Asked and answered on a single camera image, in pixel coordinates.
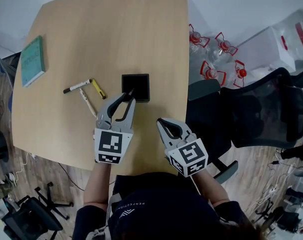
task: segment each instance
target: white wall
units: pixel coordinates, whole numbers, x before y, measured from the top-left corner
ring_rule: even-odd
[[[39,9],[49,1],[52,0],[0,0],[0,45],[19,52]],[[303,8],[303,0],[189,0],[188,5],[189,10],[200,12],[196,17],[200,21],[193,23],[201,32],[208,30],[201,24],[205,19],[214,32],[222,31],[239,44]]]

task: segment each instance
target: person's arm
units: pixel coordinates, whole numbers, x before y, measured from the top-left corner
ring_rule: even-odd
[[[109,163],[95,163],[83,194],[83,206],[96,206],[107,211],[110,175]]]
[[[226,190],[206,169],[195,173],[192,178],[201,196],[209,200],[213,207],[230,201]]]

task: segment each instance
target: floor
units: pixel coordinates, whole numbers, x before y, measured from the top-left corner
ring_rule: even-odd
[[[63,226],[63,231],[60,231],[56,237],[57,240],[66,240],[72,236],[76,218],[76,212],[82,207],[83,191],[78,189],[68,178],[57,162],[53,162],[41,157],[35,159],[25,151],[13,147],[11,135],[11,113],[8,110],[8,99],[11,95],[9,81],[5,74],[0,73],[0,130],[4,133],[9,147],[9,162],[0,162],[0,178],[4,179],[4,175],[8,172],[21,171],[18,173],[17,186],[12,190],[10,195],[19,200],[26,195],[35,196],[34,189],[40,187],[45,190],[46,184],[53,182],[52,199],[54,202],[69,203],[74,202],[74,207],[62,208],[64,214],[70,216],[70,220],[66,221],[57,217]],[[262,209],[266,202],[257,204],[257,202],[265,198],[271,185],[277,188],[274,195],[271,197],[273,201],[278,202],[282,199],[283,194],[289,185],[295,185],[298,178],[294,176],[286,177],[289,167],[285,165],[271,165],[268,168],[268,163],[274,161],[275,148],[266,146],[257,147],[232,147],[220,160],[229,165],[234,160],[238,161],[238,171],[227,182],[223,184],[229,194],[231,200],[238,201],[241,208],[245,211],[250,219],[257,216],[254,214],[255,209]],[[295,163],[299,164],[298,159],[293,158],[286,160],[288,165]],[[83,170],[71,166],[62,165],[68,172],[70,178],[81,188],[85,189],[86,183],[90,176],[90,171]],[[208,171],[215,175],[218,170],[213,166],[207,167]],[[43,235],[42,238],[50,238],[51,233]]]

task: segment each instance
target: teal book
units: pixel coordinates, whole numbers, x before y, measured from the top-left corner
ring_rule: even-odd
[[[43,38],[39,35],[21,51],[21,82],[27,87],[45,73]]]

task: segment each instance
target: wooden table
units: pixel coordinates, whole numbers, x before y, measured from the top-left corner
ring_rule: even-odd
[[[95,78],[112,97],[122,91],[122,74],[149,74],[150,102],[136,104],[133,139],[112,172],[176,174],[164,159],[156,120],[185,120],[188,33],[187,0],[54,0],[44,4],[26,44],[38,35],[43,37],[46,73],[22,87],[18,65],[12,102],[14,146],[91,170],[96,119],[79,90],[67,94],[63,90]],[[83,89],[99,111],[104,100],[92,85]]]

